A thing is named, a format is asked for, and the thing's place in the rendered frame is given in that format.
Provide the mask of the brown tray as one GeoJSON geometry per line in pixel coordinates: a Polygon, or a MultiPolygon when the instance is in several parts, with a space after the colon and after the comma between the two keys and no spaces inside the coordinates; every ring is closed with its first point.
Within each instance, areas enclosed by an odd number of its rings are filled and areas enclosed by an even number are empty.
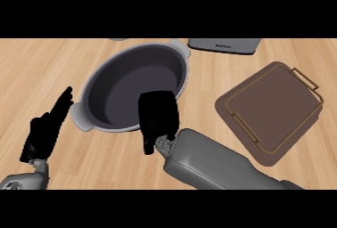
{"type": "Polygon", "coordinates": [[[215,100],[214,109],[260,165],[276,164],[319,119],[319,86],[272,62],[215,100]]]}

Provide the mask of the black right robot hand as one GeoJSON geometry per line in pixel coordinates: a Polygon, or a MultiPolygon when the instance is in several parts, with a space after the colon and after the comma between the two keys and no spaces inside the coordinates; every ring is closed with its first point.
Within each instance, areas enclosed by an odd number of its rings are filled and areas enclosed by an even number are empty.
{"type": "Polygon", "coordinates": [[[156,139],[167,136],[171,141],[178,130],[178,111],[171,91],[152,91],[140,95],[139,128],[143,136],[143,152],[150,155],[156,139]]]}

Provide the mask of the grey pot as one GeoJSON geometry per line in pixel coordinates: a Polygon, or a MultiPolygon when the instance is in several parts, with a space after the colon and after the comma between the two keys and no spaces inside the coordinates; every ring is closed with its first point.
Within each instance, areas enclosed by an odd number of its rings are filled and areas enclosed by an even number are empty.
{"type": "Polygon", "coordinates": [[[178,95],[186,86],[189,49],[178,40],[134,45],[91,73],[69,108],[75,126],[121,133],[139,129],[139,96],[150,91],[178,95]]]}

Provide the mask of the dark grey appliance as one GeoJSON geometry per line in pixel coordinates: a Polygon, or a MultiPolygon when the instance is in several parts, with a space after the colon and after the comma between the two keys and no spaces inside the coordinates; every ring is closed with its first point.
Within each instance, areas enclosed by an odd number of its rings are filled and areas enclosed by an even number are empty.
{"type": "Polygon", "coordinates": [[[187,47],[215,53],[249,55],[255,52],[260,38],[189,38],[187,47]]]}

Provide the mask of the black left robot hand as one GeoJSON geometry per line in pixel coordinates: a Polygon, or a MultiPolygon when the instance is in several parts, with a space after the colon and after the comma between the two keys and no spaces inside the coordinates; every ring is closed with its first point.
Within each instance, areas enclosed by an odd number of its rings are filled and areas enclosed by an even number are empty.
{"type": "Polygon", "coordinates": [[[28,163],[34,159],[48,159],[72,104],[72,87],[69,86],[62,92],[51,110],[29,121],[29,134],[19,156],[20,162],[28,163]]]}

